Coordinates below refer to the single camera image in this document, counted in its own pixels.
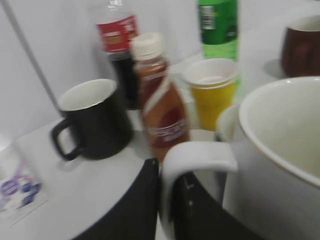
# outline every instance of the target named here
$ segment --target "yellow cup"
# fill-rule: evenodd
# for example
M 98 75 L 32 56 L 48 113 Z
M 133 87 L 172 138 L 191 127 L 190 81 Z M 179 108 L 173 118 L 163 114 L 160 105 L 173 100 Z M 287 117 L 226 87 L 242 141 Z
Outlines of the yellow cup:
M 196 62 L 184 72 L 195 99 L 200 125 L 215 131 L 219 115 L 232 105 L 238 79 L 238 64 L 213 58 Z

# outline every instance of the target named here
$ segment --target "plastic bottle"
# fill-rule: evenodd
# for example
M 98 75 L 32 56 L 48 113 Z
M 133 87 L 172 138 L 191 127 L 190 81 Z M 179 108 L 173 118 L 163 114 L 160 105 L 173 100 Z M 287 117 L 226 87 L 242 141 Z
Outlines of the plastic bottle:
M 136 17 L 123 0 L 94 0 L 89 11 L 99 30 L 104 51 L 117 73 L 126 106 L 137 109 L 139 80 L 130 52 L 130 41 L 138 35 Z
M 201 40 L 207 59 L 238 59 L 238 0 L 198 0 Z
M 131 44 L 140 80 L 142 122 L 151 150 L 162 163 L 170 148 L 190 139 L 185 107 L 170 80 L 160 33 L 140 35 Z

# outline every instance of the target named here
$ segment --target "mug handle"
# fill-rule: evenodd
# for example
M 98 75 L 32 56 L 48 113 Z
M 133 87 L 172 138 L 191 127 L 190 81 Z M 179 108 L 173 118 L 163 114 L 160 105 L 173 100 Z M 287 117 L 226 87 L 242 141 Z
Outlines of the mug handle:
M 64 129 L 70 127 L 70 125 L 71 125 L 70 121 L 68 119 L 64 119 L 63 121 L 58 123 L 58 125 L 56 125 L 51 131 L 51 139 L 52 139 L 52 142 L 53 142 L 53 145 L 54 145 L 56 151 L 67 162 L 74 160 L 83 151 L 83 148 L 81 146 L 76 146 L 75 149 L 73 149 L 70 153 L 65 153 L 62 150 L 60 143 L 59 143 L 59 140 L 58 140 L 58 136 Z
M 165 235 L 175 239 L 171 219 L 172 191 L 176 180 L 195 170 L 234 173 L 238 163 L 231 147 L 225 142 L 188 141 L 169 150 L 161 168 L 160 221 Z

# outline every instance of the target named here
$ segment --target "white bottle cap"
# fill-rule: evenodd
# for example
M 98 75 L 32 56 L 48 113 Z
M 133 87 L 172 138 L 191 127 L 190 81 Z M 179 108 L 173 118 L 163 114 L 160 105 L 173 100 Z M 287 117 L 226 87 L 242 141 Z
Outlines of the white bottle cap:
M 164 42 L 159 32 L 136 36 L 131 40 L 131 51 L 135 60 L 154 59 L 164 52 Z

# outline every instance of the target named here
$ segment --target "black object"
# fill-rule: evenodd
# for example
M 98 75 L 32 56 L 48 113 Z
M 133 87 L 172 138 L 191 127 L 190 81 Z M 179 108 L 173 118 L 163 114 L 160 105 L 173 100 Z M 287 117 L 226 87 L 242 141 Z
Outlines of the black object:
M 116 82 L 110 79 L 90 82 L 72 88 L 62 97 L 60 104 L 68 105 L 72 110 L 65 110 L 62 109 L 65 106 L 60 106 L 65 119 L 51 131 L 55 149 L 66 161 L 74 160 L 79 155 L 95 160 L 111 157 L 119 153 L 133 136 L 132 126 L 118 89 L 108 89 L 116 86 Z M 104 100 L 93 102 L 89 107 L 79 107 L 79 103 L 83 103 L 84 106 L 86 102 L 91 103 L 92 95 L 104 92 Z M 76 144 L 76 148 L 70 153 L 62 150 L 58 140 L 59 134 L 66 128 L 70 129 Z
M 122 88 L 125 104 L 128 109 L 139 108 L 139 79 L 134 72 L 135 62 L 130 52 L 114 53 L 110 56 L 112 65 L 117 73 Z
M 73 240 L 154 240 L 160 191 L 158 172 L 158 161 L 146 160 L 121 200 Z
M 227 213 L 192 172 L 175 182 L 171 209 L 176 240 L 263 240 Z

